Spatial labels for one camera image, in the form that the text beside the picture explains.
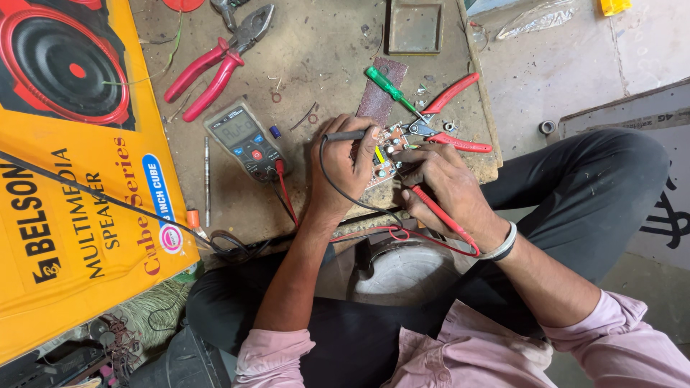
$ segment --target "green screwdriver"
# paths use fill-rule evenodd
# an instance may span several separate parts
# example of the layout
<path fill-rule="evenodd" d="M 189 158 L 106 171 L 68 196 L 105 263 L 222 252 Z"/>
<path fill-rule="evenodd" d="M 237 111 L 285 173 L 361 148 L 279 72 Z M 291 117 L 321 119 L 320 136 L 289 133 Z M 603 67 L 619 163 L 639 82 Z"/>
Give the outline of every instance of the green screwdriver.
<path fill-rule="evenodd" d="M 425 123 L 429 124 L 429 121 L 424 118 L 423 115 L 421 115 L 419 112 L 417 112 L 417 109 L 415 109 L 414 105 L 410 104 L 409 101 L 407 101 L 404 97 L 403 94 L 400 90 L 396 89 L 395 86 L 393 86 L 393 82 L 388 80 L 385 75 L 381 74 L 380 71 L 376 70 L 374 66 L 369 66 L 368 69 L 366 69 L 366 75 L 371 78 L 372 81 L 374 81 L 378 86 L 381 87 L 381 89 L 385 90 L 388 94 L 393 97 L 395 101 L 400 101 L 405 108 L 408 108 L 412 113 L 417 115 L 422 121 Z"/>

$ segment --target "sandpaper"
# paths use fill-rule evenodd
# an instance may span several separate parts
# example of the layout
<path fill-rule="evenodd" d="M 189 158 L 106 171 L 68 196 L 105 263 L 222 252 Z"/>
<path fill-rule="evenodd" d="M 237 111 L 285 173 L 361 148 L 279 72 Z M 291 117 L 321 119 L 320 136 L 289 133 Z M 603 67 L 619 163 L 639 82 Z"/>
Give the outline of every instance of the sandpaper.
<path fill-rule="evenodd" d="M 400 88 L 402 80 L 407 73 L 408 66 L 400 62 L 391 61 L 390 59 L 377 57 L 374 59 L 374 67 L 385 75 L 389 81 L 393 82 L 396 88 Z M 374 117 L 380 126 L 385 127 L 395 102 L 396 101 L 393 100 L 390 94 L 386 93 L 375 84 L 374 81 L 369 79 L 366 82 L 364 95 L 357 109 L 357 116 Z"/>

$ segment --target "hand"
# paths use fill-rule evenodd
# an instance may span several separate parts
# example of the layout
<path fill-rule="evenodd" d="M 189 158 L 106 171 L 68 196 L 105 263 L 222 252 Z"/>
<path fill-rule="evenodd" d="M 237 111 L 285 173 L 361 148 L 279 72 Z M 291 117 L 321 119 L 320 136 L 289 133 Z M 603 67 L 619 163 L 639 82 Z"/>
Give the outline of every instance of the hand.
<path fill-rule="evenodd" d="M 343 114 L 326 123 L 311 148 L 312 195 L 307 218 L 318 215 L 330 217 L 339 222 L 352 207 L 353 203 L 338 193 L 326 180 L 321 170 L 319 147 L 324 133 L 361 129 L 366 129 L 366 134 L 359 143 L 357 160 L 353 161 L 350 157 L 353 140 L 326 142 L 324 166 L 333 183 L 352 198 L 359 199 L 364 193 L 366 185 L 371 180 L 371 160 L 381 128 L 372 117 L 353 117 Z"/>
<path fill-rule="evenodd" d="M 505 241 L 510 224 L 491 210 L 477 179 L 453 145 L 425 144 L 417 150 L 394 154 L 393 159 L 421 163 L 402 183 L 412 186 L 425 182 L 436 195 L 436 203 L 475 239 L 482 252 L 490 252 Z M 404 190 L 402 197 L 412 217 L 449 238 L 461 240 L 412 190 Z"/>

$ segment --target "dirty table surface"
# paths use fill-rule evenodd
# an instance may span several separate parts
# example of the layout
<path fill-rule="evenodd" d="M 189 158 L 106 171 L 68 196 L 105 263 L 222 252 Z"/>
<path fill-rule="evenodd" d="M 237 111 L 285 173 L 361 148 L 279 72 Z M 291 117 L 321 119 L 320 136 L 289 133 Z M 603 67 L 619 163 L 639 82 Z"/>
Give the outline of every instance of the dirty table surface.
<path fill-rule="evenodd" d="M 235 13 L 237 22 L 267 3 L 265 0 L 252 0 L 238 8 Z M 186 206 L 199 209 L 201 214 L 204 209 L 204 136 L 208 135 L 201 121 L 238 98 L 246 100 L 264 127 L 276 125 L 282 132 L 278 141 L 293 164 L 293 172 L 286 177 L 288 193 L 298 217 L 304 214 L 311 195 L 309 152 L 315 133 L 330 117 L 357 112 L 367 80 L 364 70 L 372 64 L 370 58 L 379 48 L 382 26 L 388 13 L 383 1 L 273 0 L 273 3 L 276 15 L 268 34 L 243 54 L 246 65 L 235 70 L 222 95 L 195 121 L 186 123 L 182 120 L 184 109 L 174 119 L 172 115 L 187 92 L 201 83 L 194 89 L 190 102 L 198 97 L 215 76 L 218 65 L 199 77 L 175 103 L 166 103 L 163 94 L 191 61 L 216 46 L 218 37 L 231 36 L 223 19 L 208 1 L 182 15 L 181 40 L 172 65 L 167 72 L 151 80 Z M 140 38 L 164 40 L 175 36 L 179 26 L 178 14 L 163 1 L 130 0 L 130 5 Z M 446 2 L 444 14 L 443 46 L 438 56 L 388 57 L 384 54 L 384 37 L 384 47 L 381 47 L 379 56 L 409 66 L 401 90 L 411 101 L 429 103 L 447 86 L 470 72 L 481 74 L 477 49 L 474 42 L 468 45 L 462 28 L 461 10 L 455 0 Z M 150 74 L 165 66 L 174 44 L 142 44 Z M 428 75 L 433 76 L 433 81 L 424 78 Z M 269 77 L 279 77 L 280 82 Z M 420 84 L 428 88 L 427 94 L 413 95 Z M 276 88 L 282 96 L 277 104 L 271 99 Z M 305 120 L 290 132 L 289 128 L 306 114 L 315 101 L 318 103 L 318 110 L 314 112 L 318 116 L 316 124 Z M 495 180 L 502 160 L 483 79 L 448 103 L 430 126 L 441 130 L 442 119 L 455 120 L 459 126 L 451 133 L 453 136 L 494 145 L 492 153 L 461 154 L 479 181 Z M 400 104 L 394 104 L 388 125 L 413 120 L 410 112 Z M 409 139 L 422 144 L 420 137 Z M 245 244 L 294 233 L 294 225 L 270 185 L 261 185 L 249 178 L 236 159 L 213 141 L 210 145 L 210 168 L 211 227 L 207 233 L 217 229 L 230 231 Z M 367 190 L 362 201 L 384 208 L 400 207 L 404 204 L 400 197 L 400 181 L 389 180 Z M 355 206 L 348 218 L 367 213 L 367 210 Z"/>

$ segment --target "tangled wire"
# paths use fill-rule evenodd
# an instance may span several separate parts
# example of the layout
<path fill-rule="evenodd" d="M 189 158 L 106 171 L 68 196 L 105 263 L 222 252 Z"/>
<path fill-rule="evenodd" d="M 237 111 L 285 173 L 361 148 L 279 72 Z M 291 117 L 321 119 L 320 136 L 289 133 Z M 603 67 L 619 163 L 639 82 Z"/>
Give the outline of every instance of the tangled wire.
<path fill-rule="evenodd" d="M 127 317 L 103 314 L 103 318 L 108 321 L 109 330 L 115 334 L 115 341 L 106 347 L 106 353 L 110 352 L 115 377 L 123 387 L 128 387 L 134 365 L 141 357 L 135 355 L 141 349 L 141 342 L 136 339 L 134 331 L 127 329 Z"/>

